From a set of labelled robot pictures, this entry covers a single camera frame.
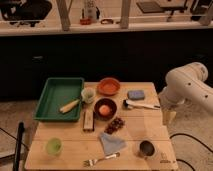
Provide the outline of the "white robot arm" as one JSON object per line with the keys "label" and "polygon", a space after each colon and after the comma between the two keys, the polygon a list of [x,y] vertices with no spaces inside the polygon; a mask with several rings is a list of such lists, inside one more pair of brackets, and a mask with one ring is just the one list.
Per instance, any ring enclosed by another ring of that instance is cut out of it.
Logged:
{"label": "white robot arm", "polygon": [[175,108],[185,100],[213,114],[213,88],[205,84],[207,78],[207,67],[200,62],[174,68],[166,74],[166,86],[158,94],[164,125],[172,122],[176,116]]}

